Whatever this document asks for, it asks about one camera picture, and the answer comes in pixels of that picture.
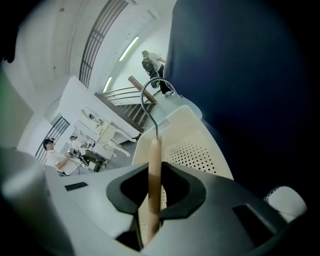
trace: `dark blue fabric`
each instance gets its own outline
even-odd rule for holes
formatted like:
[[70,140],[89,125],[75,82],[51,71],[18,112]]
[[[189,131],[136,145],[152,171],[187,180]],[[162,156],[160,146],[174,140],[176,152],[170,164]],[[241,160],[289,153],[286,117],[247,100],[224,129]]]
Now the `dark blue fabric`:
[[315,97],[278,12],[254,0],[178,0],[164,77],[232,147],[236,181],[260,197],[285,185],[307,193]]

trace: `floor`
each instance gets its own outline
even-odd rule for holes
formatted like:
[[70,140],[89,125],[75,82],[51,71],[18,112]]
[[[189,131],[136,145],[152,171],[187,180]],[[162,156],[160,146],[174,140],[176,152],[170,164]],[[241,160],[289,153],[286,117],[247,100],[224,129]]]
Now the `floor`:
[[[158,101],[158,103],[152,109],[151,115],[157,123],[165,119],[166,116],[168,116],[177,108],[183,105],[188,105],[199,118],[202,117],[201,111],[198,109],[198,107],[186,98],[179,98],[177,95],[173,95],[171,97],[163,97],[161,93],[158,93],[155,96],[155,99]],[[154,123],[149,119],[145,123],[145,130],[147,131],[153,126]],[[109,162],[107,163],[105,169],[101,169],[100,172],[130,166],[134,158],[136,147],[137,143],[133,142],[123,145],[122,148],[129,152],[131,156],[127,157],[125,154],[119,151],[115,151],[117,157],[112,156]]]

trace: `person with black hair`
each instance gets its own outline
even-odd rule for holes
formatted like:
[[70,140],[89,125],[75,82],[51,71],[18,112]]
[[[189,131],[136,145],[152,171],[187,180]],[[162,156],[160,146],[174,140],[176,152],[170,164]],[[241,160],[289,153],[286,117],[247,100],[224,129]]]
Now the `person with black hair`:
[[[165,66],[162,63],[166,63],[166,61],[163,58],[161,58],[158,54],[154,52],[148,52],[147,50],[142,51],[142,57],[142,67],[150,76],[150,79],[154,77],[164,77]],[[166,85],[164,81],[157,81],[156,84],[160,84],[160,89],[164,97],[173,95],[174,92]]]
[[60,152],[55,151],[54,142],[46,138],[42,145],[47,152],[47,163],[62,174],[67,176],[92,173],[90,170],[83,168],[77,161],[72,160],[71,155],[64,156]]

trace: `ceiling light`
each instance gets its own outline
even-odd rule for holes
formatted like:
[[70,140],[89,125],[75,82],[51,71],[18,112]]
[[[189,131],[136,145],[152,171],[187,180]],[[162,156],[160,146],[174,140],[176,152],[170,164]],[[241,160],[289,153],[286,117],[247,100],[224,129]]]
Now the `ceiling light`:
[[119,61],[122,61],[124,59],[124,57],[126,56],[126,54],[129,52],[130,48],[134,45],[134,43],[138,40],[139,36],[136,36],[133,41],[130,43],[130,45],[127,47],[127,49],[124,51],[124,53],[122,54],[121,58],[119,59]]
[[108,78],[108,81],[106,81],[105,87],[104,87],[104,89],[103,89],[103,93],[105,93],[105,92],[107,91],[107,88],[108,88],[108,85],[110,84],[111,78],[112,78],[112,76],[110,76],[110,77]]

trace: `white sneaker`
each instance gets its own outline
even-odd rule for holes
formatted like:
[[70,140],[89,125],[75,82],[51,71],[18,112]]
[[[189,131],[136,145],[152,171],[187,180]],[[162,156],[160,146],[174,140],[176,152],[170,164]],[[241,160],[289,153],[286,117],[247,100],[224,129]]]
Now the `white sneaker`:
[[170,90],[170,91],[167,91],[165,94],[162,94],[162,95],[166,98],[168,96],[171,97],[172,95],[174,95],[174,93],[175,93],[174,91]]

